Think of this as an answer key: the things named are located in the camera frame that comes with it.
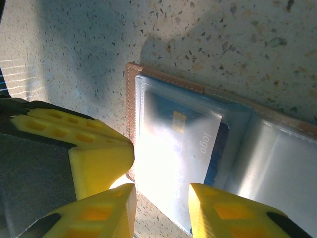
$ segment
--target terrazzo surface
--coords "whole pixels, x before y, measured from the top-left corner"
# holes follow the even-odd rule
[[[89,114],[121,133],[128,62],[317,124],[317,0],[7,0],[0,42],[12,96]],[[156,218],[138,209],[140,224]]]

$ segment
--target brown leather wallet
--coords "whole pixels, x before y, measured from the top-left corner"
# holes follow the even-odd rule
[[[142,67],[135,63],[128,63],[125,66],[126,72],[126,116],[127,116],[127,136],[132,142],[134,142],[134,121],[135,121],[135,77],[138,74],[148,76],[169,84],[173,84],[187,90],[206,95],[225,102],[235,102],[246,107],[253,109],[265,120],[275,123],[281,126],[288,127],[289,129],[300,133],[304,136],[312,139],[317,139],[317,126],[309,124],[307,122],[291,118],[273,109],[262,106],[258,103],[252,102],[248,99],[240,97],[238,95],[225,92],[213,87],[208,87],[202,84],[194,83],[183,78],[169,75],[157,71],[155,69]]]

